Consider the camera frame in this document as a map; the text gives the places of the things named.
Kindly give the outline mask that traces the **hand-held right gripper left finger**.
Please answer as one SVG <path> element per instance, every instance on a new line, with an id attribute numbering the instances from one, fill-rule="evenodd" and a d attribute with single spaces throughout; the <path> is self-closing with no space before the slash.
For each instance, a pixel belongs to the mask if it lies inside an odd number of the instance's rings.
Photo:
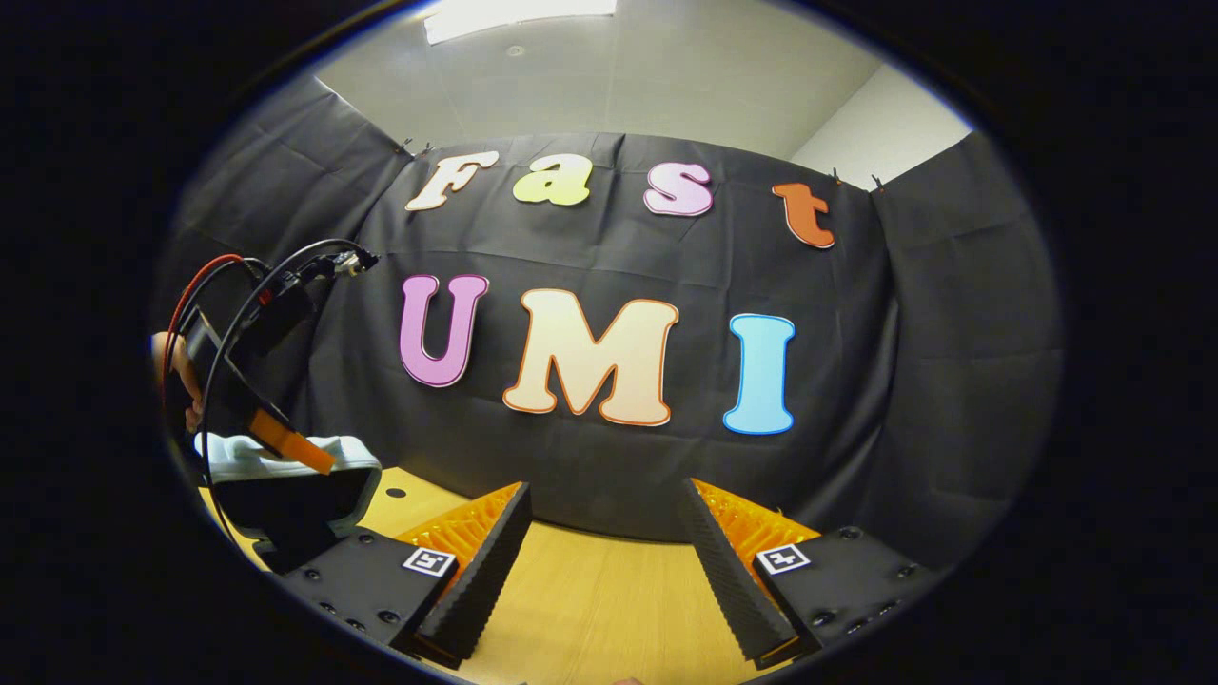
<path id="1" fill-rule="evenodd" d="M 531 488 L 515 481 L 397 535 L 356 528 L 284 581 L 352 633 L 457 669 L 474 655 L 532 519 Z"/>

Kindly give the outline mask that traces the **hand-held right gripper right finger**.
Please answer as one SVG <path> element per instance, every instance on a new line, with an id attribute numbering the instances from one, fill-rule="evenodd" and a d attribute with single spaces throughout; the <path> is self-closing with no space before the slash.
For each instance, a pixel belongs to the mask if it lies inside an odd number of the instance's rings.
<path id="1" fill-rule="evenodd" d="M 861 528 L 816 531 L 700 479 L 677 500 L 719 611 L 760 672 L 856 641 L 945 574 Z"/>

